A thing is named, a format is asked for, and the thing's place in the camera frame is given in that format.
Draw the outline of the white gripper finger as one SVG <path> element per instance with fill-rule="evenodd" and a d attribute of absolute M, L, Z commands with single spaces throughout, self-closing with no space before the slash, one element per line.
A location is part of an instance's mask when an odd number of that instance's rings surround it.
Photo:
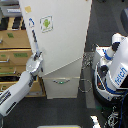
<path fill-rule="evenodd" d="M 34 54 L 34 57 L 39 58 L 41 56 L 42 52 L 41 51 L 36 51 L 36 53 Z"/>

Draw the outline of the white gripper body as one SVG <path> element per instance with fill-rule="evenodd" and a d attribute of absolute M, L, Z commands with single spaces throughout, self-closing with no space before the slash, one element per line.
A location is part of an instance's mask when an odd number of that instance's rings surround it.
<path fill-rule="evenodd" d="M 34 56 L 31 56 L 26 63 L 26 70 L 33 76 L 36 76 L 41 71 L 42 62 L 42 58 L 34 59 Z"/>

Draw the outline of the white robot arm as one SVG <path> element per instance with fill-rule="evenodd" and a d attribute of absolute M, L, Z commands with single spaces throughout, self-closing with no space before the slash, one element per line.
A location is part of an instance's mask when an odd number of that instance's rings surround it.
<path fill-rule="evenodd" d="M 0 95 L 0 115 L 7 116 L 32 88 L 34 77 L 42 70 L 41 52 L 33 54 L 26 63 L 26 70 L 19 81 L 7 88 Z"/>

